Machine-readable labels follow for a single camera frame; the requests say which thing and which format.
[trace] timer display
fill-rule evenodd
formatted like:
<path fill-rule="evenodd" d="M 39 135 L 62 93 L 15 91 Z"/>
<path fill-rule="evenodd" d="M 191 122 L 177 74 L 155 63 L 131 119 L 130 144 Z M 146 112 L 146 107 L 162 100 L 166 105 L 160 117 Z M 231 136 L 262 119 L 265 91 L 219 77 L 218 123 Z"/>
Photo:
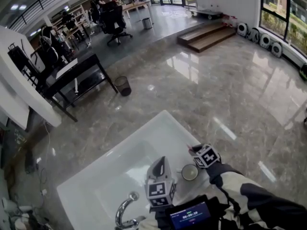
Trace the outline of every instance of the timer display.
<path fill-rule="evenodd" d="M 170 215 L 175 229 L 182 229 L 192 226 L 195 223 L 206 220 L 211 217 L 205 202 L 201 202 L 195 206 L 189 207 L 177 213 Z"/>

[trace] mesh trash can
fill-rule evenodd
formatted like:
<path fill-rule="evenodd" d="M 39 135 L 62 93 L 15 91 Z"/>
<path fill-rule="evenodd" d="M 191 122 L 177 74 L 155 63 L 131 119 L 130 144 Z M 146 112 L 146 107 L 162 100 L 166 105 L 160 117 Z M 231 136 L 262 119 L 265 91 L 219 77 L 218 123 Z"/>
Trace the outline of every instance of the mesh trash can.
<path fill-rule="evenodd" d="M 150 29 L 153 27 L 152 20 L 150 18 L 142 19 L 144 29 Z"/>
<path fill-rule="evenodd" d="M 128 79 L 125 76 L 121 76 L 115 79 L 114 85 L 122 96 L 128 96 L 131 94 L 131 87 Z"/>

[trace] sink basin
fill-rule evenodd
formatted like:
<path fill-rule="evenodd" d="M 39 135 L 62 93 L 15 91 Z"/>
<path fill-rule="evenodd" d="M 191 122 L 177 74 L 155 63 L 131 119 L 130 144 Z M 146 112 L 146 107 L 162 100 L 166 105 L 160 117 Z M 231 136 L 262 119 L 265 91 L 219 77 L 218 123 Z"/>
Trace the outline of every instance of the sink basin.
<path fill-rule="evenodd" d="M 150 165 L 162 156 L 170 163 L 177 181 L 173 203 L 180 204 L 195 196 L 208 181 L 202 172 L 192 182 L 184 181 L 176 169 L 194 163 L 187 145 L 199 142 L 167 111 L 162 111 L 112 150 L 57 187 L 65 212 L 75 230 L 110 230 L 115 214 L 132 191 L 140 198 L 132 202 L 123 221 L 149 214 L 144 183 Z"/>

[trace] railing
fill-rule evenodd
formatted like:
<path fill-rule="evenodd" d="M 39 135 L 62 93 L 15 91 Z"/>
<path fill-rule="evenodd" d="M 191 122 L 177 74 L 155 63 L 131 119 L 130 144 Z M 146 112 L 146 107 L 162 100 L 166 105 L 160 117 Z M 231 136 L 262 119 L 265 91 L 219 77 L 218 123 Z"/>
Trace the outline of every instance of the railing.
<path fill-rule="evenodd" d="M 48 5 L 55 0 L 37 0 L 30 7 L 28 7 L 22 15 L 20 15 L 11 25 L 10 29 L 14 31 L 20 31 L 25 25 L 27 25 L 35 16 L 44 10 Z"/>

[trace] black desk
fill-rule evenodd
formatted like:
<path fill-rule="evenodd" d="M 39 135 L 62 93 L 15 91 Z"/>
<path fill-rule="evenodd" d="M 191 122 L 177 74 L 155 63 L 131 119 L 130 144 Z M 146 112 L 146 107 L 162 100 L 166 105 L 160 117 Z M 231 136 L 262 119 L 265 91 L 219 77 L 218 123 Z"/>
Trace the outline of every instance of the black desk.
<path fill-rule="evenodd" d="M 92 82 L 92 85 L 88 86 L 88 88 L 79 88 L 79 94 L 76 95 L 72 100 L 69 100 L 64 94 L 61 93 L 60 90 L 62 88 L 64 88 L 67 84 L 69 84 L 75 78 L 77 78 L 82 73 L 84 73 L 85 71 L 87 71 L 88 69 L 90 69 L 91 67 L 93 67 L 95 65 L 97 65 L 99 67 L 99 69 L 100 69 L 101 73 L 103 74 L 104 78 L 101 78 L 101 77 L 96 78 Z M 74 104 L 73 104 L 75 101 L 77 101 L 79 98 L 81 98 L 85 93 L 89 92 L 92 88 L 94 88 L 98 84 L 102 83 L 104 80 L 107 80 L 109 82 L 109 84 L 112 86 L 112 88 L 114 89 L 114 91 L 116 93 L 118 93 L 117 89 L 115 88 L 115 86 L 112 83 L 112 80 L 110 79 L 110 77 L 108 76 L 106 71 L 101 66 L 97 55 L 92 55 L 88 59 L 84 60 L 81 63 L 78 63 L 77 65 L 73 66 L 71 69 L 66 71 L 63 75 L 61 75 L 54 84 L 52 84 L 50 87 L 48 87 L 47 89 L 45 89 L 43 91 L 43 95 L 44 95 L 45 98 L 51 100 L 62 112 L 64 112 L 73 121 L 77 122 L 78 120 L 73 115 L 71 115 L 66 110 L 66 108 L 70 105 L 72 107 L 75 107 Z M 59 93 L 63 97 L 64 101 L 67 102 L 66 105 L 64 104 L 64 106 L 61 106 L 55 99 L 53 99 L 53 96 L 56 93 Z"/>

